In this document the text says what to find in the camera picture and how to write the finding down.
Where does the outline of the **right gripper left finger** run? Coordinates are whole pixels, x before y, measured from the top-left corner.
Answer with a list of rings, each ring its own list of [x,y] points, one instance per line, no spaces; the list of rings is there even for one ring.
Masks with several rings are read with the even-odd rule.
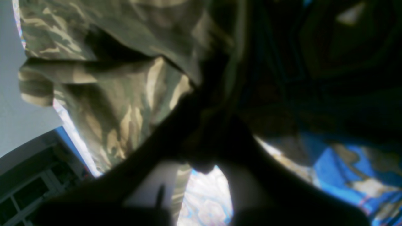
[[[36,226],[171,226],[175,177],[184,143],[199,125],[200,95],[181,97],[171,114],[125,161],[39,206]]]

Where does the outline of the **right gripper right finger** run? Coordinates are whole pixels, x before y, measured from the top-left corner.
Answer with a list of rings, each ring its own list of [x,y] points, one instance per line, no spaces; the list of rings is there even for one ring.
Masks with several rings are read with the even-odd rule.
[[[195,167],[227,179],[231,226],[369,226],[357,207],[307,184],[275,160],[246,124],[224,108],[201,108]]]

